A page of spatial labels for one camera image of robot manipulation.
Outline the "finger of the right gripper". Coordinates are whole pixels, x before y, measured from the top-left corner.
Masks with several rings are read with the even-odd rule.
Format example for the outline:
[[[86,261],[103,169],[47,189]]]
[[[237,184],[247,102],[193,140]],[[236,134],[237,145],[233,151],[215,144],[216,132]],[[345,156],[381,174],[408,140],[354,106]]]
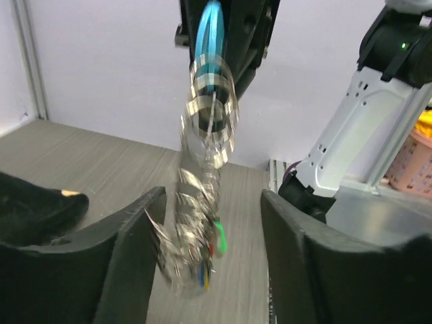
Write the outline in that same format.
[[[240,98],[266,58],[279,0],[234,0],[228,4],[225,62]]]
[[[190,63],[194,61],[198,25],[205,0],[179,0],[181,22],[175,32],[175,46],[189,49]]]

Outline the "green tagged key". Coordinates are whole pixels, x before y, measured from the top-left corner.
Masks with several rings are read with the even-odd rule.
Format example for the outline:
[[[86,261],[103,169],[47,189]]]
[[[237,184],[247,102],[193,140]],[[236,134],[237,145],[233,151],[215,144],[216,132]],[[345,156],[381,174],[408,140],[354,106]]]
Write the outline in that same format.
[[[227,241],[225,237],[224,228],[220,221],[213,222],[212,240],[216,241],[217,243],[214,256],[217,258],[221,258],[227,250]]]

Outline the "blue tagged key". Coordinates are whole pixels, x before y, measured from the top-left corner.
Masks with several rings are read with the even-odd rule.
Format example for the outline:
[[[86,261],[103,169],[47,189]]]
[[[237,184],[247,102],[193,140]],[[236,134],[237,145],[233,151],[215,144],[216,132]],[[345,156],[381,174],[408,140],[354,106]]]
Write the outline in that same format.
[[[201,265],[198,268],[197,278],[198,278],[198,283],[202,288],[205,287],[205,275],[206,275],[206,267],[204,265]]]

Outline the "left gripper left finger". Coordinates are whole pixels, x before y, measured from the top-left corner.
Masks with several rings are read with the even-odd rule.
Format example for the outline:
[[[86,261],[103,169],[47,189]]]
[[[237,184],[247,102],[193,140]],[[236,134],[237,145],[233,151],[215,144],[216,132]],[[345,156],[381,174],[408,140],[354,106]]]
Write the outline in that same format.
[[[144,323],[164,187],[47,246],[1,245],[2,323]]]

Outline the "pink plastic basket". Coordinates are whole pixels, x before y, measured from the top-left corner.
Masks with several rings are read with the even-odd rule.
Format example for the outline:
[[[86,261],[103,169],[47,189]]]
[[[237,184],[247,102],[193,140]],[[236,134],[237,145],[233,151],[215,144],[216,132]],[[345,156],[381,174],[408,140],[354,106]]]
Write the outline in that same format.
[[[431,138],[411,131],[385,176],[396,190],[431,198]]]

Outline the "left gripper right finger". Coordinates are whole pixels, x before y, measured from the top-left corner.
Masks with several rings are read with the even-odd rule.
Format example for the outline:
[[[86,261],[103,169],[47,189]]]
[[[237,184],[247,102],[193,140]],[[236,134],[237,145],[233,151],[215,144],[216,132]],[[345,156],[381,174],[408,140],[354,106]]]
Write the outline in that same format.
[[[353,238],[261,194],[279,323],[430,323],[431,237],[390,247]]]

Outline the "yellow tagged key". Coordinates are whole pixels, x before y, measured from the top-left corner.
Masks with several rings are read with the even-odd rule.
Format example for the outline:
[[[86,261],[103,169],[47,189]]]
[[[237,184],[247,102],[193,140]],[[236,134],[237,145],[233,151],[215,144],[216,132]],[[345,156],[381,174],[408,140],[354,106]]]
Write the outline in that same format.
[[[202,287],[205,291],[209,290],[209,282],[210,282],[210,273],[208,269],[202,270]]]

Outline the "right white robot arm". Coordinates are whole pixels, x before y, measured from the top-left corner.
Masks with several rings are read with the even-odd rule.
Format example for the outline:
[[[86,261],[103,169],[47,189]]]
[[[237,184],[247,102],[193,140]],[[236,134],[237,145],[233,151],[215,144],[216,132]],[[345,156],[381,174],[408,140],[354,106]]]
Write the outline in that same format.
[[[181,1],[175,43],[190,52],[191,95],[182,118],[179,180],[198,189],[191,203],[216,218],[219,174],[234,149],[238,97],[269,46],[278,1]],[[279,195],[325,221],[350,164],[379,124],[431,82],[430,1],[387,1],[365,34],[357,69],[336,113]]]

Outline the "black floral plush pillow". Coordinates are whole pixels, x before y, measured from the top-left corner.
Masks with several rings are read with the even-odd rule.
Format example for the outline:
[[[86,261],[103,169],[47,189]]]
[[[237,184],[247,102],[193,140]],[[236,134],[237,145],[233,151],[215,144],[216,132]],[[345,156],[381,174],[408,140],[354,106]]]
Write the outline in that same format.
[[[1,241],[12,246],[50,243],[75,228],[89,208],[89,197],[44,188],[1,173]]]

